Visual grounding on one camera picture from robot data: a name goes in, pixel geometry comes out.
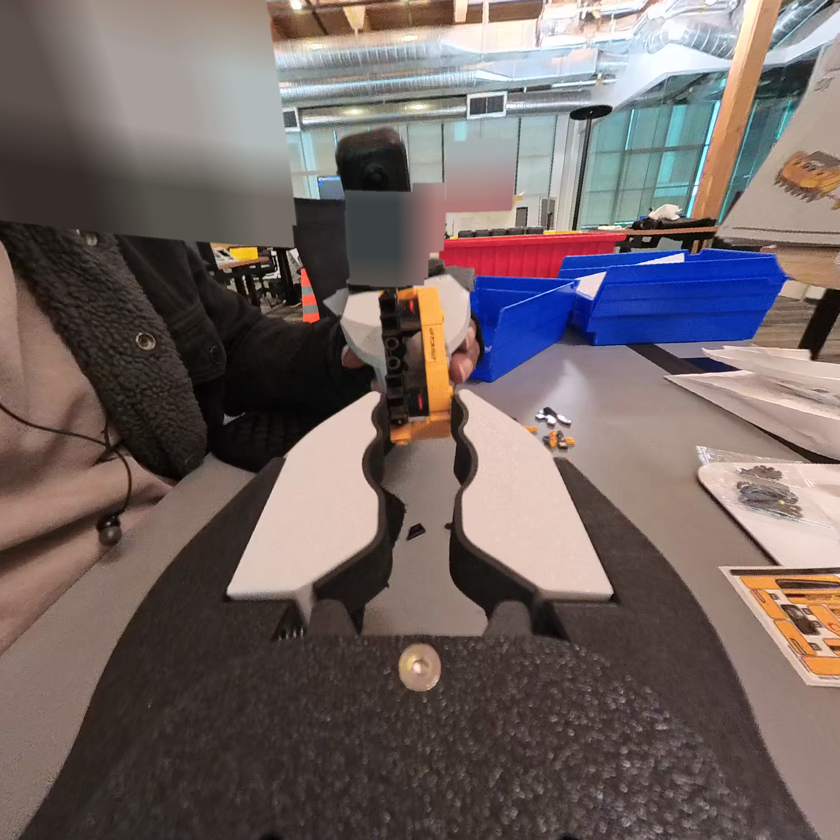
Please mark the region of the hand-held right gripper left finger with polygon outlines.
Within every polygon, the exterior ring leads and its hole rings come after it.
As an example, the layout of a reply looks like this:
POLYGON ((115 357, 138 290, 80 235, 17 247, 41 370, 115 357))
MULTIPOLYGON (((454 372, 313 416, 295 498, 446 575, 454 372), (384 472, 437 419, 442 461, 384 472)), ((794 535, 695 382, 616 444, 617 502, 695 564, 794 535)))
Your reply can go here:
POLYGON ((288 451, 227 586, 230 600, 367 604, 384 590, 387 430, 382 395, 371 392, 288 451))

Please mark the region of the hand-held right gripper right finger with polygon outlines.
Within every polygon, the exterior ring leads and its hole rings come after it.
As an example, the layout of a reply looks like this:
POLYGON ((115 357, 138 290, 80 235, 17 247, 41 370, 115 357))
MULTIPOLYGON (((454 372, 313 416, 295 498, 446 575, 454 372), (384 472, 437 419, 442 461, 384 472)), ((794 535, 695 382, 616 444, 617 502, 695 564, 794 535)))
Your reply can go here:
POLYGON ((458 391, 451 408, 456 587, 475 604, 609 602, 613 585, 558 461, 472 391, 458 391))

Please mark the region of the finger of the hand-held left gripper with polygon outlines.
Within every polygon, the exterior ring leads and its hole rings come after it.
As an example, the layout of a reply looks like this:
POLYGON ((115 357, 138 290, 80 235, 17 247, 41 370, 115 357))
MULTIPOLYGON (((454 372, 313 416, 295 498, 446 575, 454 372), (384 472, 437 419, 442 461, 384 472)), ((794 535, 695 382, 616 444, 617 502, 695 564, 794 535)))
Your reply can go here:
POLYGON ((465 340, 473 318, 469 292, 452 275, 432 276, 423 284, 423 361, 441 365, 465 340))
POLYGON ((380 290, 335 291, 324 306, 339 318, 350 351, 376 375, 385 375, 385 347, 382 337, 380 290))

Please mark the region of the yellow black lego car section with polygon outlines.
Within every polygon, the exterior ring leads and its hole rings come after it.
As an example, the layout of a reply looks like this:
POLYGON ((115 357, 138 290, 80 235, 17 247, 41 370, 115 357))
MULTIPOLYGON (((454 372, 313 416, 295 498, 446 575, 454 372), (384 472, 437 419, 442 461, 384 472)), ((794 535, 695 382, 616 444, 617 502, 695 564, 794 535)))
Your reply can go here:
POLYGON ((454 388, 448 376, 445 315, 435 287, 379 293, 383 390, 395 446, 448 438, 454 388))

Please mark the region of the lego instruction booklet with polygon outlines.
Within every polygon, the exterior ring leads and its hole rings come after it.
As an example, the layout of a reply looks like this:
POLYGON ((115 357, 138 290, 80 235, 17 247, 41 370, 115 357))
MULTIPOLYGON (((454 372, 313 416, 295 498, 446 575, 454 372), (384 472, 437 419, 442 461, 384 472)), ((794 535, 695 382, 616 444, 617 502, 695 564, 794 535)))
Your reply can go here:
POLYGON ((747 245, 839 246, 839 39, 792 120, 720 225, 747 245))

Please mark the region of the person's left hand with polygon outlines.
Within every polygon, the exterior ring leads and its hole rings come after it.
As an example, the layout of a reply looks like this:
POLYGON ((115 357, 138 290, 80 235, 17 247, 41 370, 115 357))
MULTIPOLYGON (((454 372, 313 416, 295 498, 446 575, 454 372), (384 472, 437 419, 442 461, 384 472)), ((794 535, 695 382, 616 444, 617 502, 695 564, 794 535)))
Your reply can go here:
MULTIPOLYGON (((449 380, 453 385, 462 385, 468 381, 484 352, 482 339, 478 335, 478 324, 472 318, 465 340, 453 352, 449 361, 449 380)), ((349 346, 344 346, 340 354, 342 365, 347 370, 361 370, 366 367, 349 346)))

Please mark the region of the blue plastic bin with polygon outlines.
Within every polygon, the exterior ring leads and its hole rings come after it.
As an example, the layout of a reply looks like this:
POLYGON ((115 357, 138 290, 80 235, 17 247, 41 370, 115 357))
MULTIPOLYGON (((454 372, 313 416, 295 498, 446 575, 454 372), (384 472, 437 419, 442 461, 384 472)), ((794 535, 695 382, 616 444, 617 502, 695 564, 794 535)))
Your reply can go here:
POLYGON ((478 276, 470 305, 485 352, 471 377, 494 382, 559 342, 575 292, 576 281, 564 278, 478 276))

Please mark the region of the red plastic bin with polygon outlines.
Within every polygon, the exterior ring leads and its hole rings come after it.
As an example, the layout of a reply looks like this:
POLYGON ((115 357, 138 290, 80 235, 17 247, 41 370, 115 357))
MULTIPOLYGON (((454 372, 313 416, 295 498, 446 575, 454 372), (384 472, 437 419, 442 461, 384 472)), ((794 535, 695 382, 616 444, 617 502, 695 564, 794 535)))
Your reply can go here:
POLYGON ((611 254, 626 233, 594 231, 450 238, 439 256, 446 266, 471 268, 478 277, 557 277, 567 256, 611 254))

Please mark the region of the silver ceiling ductwork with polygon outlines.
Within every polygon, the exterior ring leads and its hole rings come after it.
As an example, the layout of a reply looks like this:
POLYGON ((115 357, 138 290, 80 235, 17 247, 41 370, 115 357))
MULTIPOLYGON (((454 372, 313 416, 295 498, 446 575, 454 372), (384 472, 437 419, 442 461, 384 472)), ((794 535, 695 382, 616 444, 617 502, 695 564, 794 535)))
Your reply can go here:
POLYGON ((301 130, 315 130, 467 120, 467 95, 494 91, 507 92, 505 118, 568 113, 609 92, 627 51, 594 38, 472 49, 423 31, 397 43, 288 41, 274 59, 284 111, 296 113, 301 130))

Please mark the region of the black fleece jacket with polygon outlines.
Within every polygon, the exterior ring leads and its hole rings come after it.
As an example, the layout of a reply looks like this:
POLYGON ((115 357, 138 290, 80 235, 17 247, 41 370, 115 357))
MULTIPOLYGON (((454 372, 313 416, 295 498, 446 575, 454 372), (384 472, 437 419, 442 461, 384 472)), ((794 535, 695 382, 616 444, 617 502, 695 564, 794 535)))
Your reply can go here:
POLYGON ((222 331, 257 307, 180 240, 2 222, 2 243, 131 455, 180 479, 212 454, 229 421, 222 331))

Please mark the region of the plastic bag of black parts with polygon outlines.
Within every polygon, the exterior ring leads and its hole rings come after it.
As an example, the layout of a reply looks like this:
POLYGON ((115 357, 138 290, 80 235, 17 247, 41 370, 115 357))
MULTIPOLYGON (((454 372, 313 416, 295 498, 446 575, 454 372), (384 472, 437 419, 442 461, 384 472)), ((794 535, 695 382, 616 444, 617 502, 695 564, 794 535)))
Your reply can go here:
POLYGON ((838 467, 697 446, 701 486, 730 512, 838 531, 838 467))

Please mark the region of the beige hoodie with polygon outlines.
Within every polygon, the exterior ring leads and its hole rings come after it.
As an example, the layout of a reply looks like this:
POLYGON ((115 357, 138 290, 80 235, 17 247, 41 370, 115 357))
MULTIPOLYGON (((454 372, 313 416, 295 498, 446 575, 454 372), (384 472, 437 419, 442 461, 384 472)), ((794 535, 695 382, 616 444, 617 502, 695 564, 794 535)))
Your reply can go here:
MULTIPOLYGON (((18 416, 119 439, 88 378, 1 247, 1 398, 18 416)), ((109 551, 102 515, 122 508, 117 456, 86 440, 1 416, 1 650, 109 551)))

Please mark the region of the yellow black sticker sheet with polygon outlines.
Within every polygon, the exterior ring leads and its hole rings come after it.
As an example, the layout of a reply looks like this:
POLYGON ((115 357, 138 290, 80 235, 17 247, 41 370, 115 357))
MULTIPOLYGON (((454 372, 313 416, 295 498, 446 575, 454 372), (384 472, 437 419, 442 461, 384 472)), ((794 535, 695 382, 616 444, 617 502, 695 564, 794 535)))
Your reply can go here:
POLYGON ((839 569, 720 566, 808 686, 839 687, 839 569))

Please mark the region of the wooden side table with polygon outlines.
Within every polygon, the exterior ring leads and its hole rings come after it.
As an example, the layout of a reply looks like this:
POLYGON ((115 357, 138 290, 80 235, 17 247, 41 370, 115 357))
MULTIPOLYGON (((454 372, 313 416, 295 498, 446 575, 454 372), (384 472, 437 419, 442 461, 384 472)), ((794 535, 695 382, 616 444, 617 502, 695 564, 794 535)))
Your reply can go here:
POLYGON ((777 245, 774 255, 789 280, 823 291, 797 345, 817 361, 839 316, 838 250, 777 245))

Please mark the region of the black drawstring with bead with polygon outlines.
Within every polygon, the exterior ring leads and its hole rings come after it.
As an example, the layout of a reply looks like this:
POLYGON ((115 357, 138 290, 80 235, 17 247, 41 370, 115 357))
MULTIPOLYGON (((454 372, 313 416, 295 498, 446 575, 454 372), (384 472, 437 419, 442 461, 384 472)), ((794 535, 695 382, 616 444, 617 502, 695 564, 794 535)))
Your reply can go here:
POLYGON ((100 455, 102 456, 113 455, 116 457, 116 459, 121 463, 124 469, 127 480, 127 487, 124 494, 124 499, 120 507, 112 509, 104 513, 100 517, 100 519, 97 521, 96 528, 98 532, 98 540, 101 546, 107 549, 117 546, 123 537, 123 527, 121 518, 126 512, 126 510, 128 510, 128 507, 130 505, 131 497, 133 494, 134 482, 132 469, 129 464, 129 461, 126 455, 121 450, 120 445, 113 444, 111 442, 108 430, 104 430, 104 436, 102 438, 93 437, 87 434, 74 432, 64 428, 51 427, 43 425, 41 423, 32 422, 18 415, 16 412, 12 411, 3 402, 1 402, 1 411, 7 417, 15 421, 16 424, 57 437, 77 439, 98 447, 98 449, 100 450, 100 455))

